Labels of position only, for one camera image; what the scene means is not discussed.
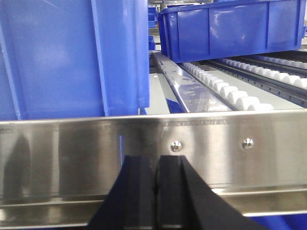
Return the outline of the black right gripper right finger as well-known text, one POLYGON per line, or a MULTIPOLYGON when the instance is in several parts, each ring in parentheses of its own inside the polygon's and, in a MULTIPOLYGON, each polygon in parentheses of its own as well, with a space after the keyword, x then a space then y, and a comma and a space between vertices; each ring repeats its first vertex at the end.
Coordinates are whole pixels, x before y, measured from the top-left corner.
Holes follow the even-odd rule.
POLYGON ((202 180, 184 156, 161 156, 156 175, 159 230, 264 230, 202 180))

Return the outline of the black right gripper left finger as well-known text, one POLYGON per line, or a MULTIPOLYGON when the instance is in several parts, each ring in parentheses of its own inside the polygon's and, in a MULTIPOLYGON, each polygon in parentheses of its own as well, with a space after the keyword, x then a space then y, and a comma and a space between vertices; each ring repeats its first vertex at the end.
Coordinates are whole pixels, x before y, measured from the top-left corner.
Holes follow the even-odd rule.
POLYGON ((154 193, 148 157, 126 156, 120 173, 88 224, 89 230, 153 230, 154 193))

